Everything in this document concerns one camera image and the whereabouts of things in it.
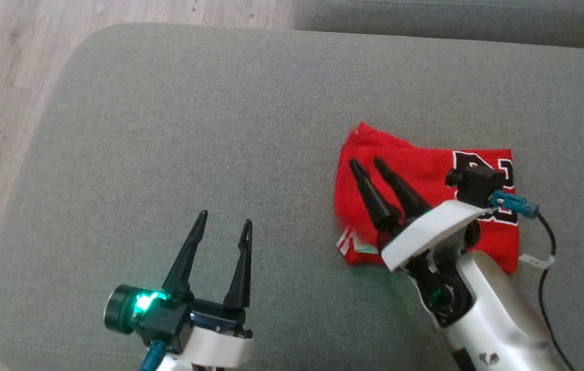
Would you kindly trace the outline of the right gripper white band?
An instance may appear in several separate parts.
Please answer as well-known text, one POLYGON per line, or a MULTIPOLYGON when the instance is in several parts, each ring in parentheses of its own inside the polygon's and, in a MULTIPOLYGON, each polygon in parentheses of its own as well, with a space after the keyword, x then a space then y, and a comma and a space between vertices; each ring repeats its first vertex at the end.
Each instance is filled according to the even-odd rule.
POLYGON ((449 326, 472 306, 472 294, 456 266, 467 253, 467 226, 485 210, 459 200, 447 200, 432 209, 382 158, 374 158, 374 166, 398 198, 405 220, 416 219, 403 230, 400 209, 388 202, 356 158, 349 160, 374 229, 400 233, 382 249, 382 260, 391 272, 409 275, 438 326, 449 326))

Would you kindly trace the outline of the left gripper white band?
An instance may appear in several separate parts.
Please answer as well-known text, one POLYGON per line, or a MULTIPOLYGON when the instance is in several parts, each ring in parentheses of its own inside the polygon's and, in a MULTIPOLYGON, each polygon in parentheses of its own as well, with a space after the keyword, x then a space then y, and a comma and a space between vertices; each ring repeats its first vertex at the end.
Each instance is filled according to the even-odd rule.
POLYGON ((224 306, 186 300, 193 295, 189 279, 207 220, 208 211, 201 211, 162 284, 167 295, 120 285, 108 298, 104 325, 141 338, 147 349, 141 370, 240 370, 253 355, 253 333, 244 327, 251 296, 250 219, 238 242, 240 256, 224 306))

